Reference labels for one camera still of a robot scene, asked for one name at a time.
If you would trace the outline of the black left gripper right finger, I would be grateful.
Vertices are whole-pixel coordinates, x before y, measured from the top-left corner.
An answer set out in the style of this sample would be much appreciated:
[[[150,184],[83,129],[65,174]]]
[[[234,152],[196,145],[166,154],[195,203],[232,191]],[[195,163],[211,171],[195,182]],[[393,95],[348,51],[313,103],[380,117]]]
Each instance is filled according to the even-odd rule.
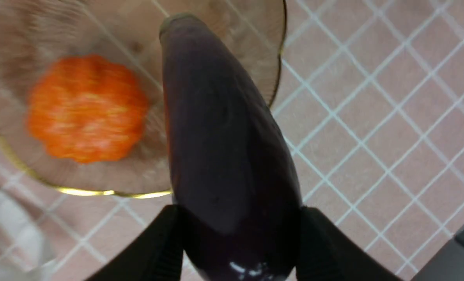
[[[300,211],[298,281],[399,281],[320,210]]]

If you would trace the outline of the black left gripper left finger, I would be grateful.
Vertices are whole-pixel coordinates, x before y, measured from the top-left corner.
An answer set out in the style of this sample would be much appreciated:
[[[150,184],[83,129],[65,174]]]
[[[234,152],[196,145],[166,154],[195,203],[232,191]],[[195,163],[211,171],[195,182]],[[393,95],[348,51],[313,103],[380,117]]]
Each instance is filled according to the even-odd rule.
[[[177,205],[165,206],[131,244],[88,281],[179,281],[182,223]]]

